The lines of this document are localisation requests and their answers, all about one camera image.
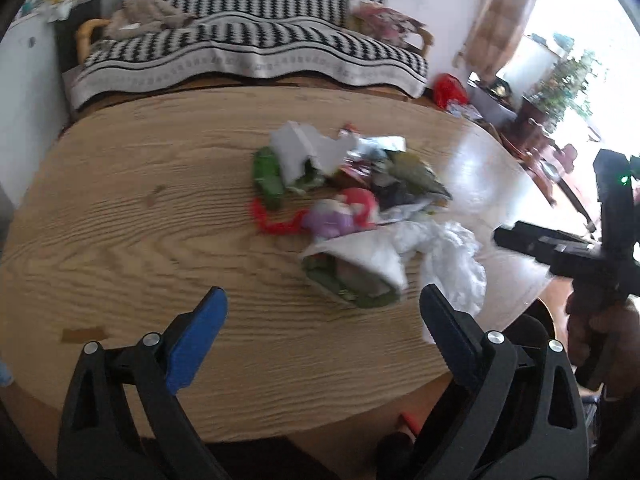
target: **wooden armrest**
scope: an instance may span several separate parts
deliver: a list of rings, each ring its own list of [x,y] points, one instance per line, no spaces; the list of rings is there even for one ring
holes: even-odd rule
[[[427,54],[429,53],[429,49],[431,48],[431,45],[433,44],[433,34],[431,34],[425,28],[419,28],[417,30],[417,33],[422,38],[422,49],[420,50],[420,55],[423,58],[426,59]]]
[[[78,64],[84,63],[84,60],[91,52],[91,36],[96,27],[106,27],[111,20],[96,19],[84,22],[76,32],[76,50],[78,51]]]

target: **human hand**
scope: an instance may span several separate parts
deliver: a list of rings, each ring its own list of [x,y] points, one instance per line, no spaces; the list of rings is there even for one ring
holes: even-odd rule
[[[614,361],[605,378],[607,395],[615,398],[628,396],[640,386],[640,316],[631,300],[616,303],[604,312],[585,316],[572,312],[574,295],[569,296],[566,312],[569,314],[569,361],[577,367],[584,364],[590,354],[590,339],[594,332],[617,333],[620,336]]]

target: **red plastic bag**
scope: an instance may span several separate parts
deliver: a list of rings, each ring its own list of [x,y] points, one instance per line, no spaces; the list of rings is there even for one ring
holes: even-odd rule
[[[447,109],[449,101],[458,101],[461,105],[469,103],[469,97],[460,81],[451,74],[440,74],[433,85],[433,100],[438,107]]]

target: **brown blanket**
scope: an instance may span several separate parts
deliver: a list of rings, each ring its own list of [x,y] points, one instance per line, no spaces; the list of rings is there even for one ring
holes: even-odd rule
[[[104,35],[112,40],[128,40],[164,28],[187,27],[194,18],[194,14],[182,12],[164,0],[124,0]]]

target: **wood grain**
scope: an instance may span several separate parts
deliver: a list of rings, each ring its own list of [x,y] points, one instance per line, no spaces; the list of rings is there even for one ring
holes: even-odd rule
[[[250,161],[284,121],[335,134],[345,122],[402,135],[454,196],[441,220],[472,228],[488,286],[479,322],[501,329],[547,282],[545,269],[496,250],[502,222],[559,224],[484,130],[425,107],[299,88],[207,89],[98,111],[44,160],[17,211],[0,266],[0,349],[18,383],[60,408],[80,345],[65,329],[103,326],[107,348],[135,343],[191,310],[212,285],[228,319],[193,385],[179,394],[206,440],[308,430],[407,394],[446,367],[421,339],[417,263],[400,306],[333,304],[303,279],[304,237],[256,234]],[[286,218],[308,203],[291,197]],[[140,422],[139,403],[134,416]]]

